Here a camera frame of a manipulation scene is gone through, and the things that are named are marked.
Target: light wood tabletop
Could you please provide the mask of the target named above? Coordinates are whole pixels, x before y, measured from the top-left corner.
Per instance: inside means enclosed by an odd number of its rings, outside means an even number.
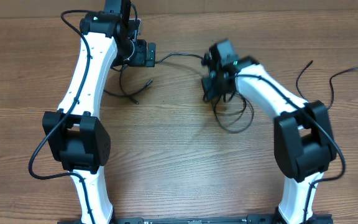
[[[70,17],[78,25],[81,17]],[[358,11],[244,12],[141,16],[140,38],[157,44],[157,58],[171,52],[203,55],[215,42],[232,40],[240,56],[251,55],[285,88],[300,80],[309,100],[326,105],[331,75],[358,66]],[[0,223],[56,223],[81,217],[69,177],[33,179],[27,170],[45,136],[44,111],[61,102],[78,59],[80,38],[60,18],[0,19]],[[235,217],[273,213],[284,176],[273,155],[273,124],[253,103],[255,119],[240,134],[217,125],[203,103],[207,70],[191,57],[171,57],[155,68],[128,68],[128,99],[103,95],[101,121],[111,137],[106,165],[109,198],[118,217]],[[106,89],[119,93],[111,71]],[[358,71],[334,79],[329,115],[347,162],[341,180],[319,185],[316,213],[336,223],[358,223]],[[228,104],[230,110],[241,102]],[[236,124],[250,119],[250,112]],[[46,145],[35,160],[40,175],[63,172]],[[339,159],[326,177],[341,170]]]

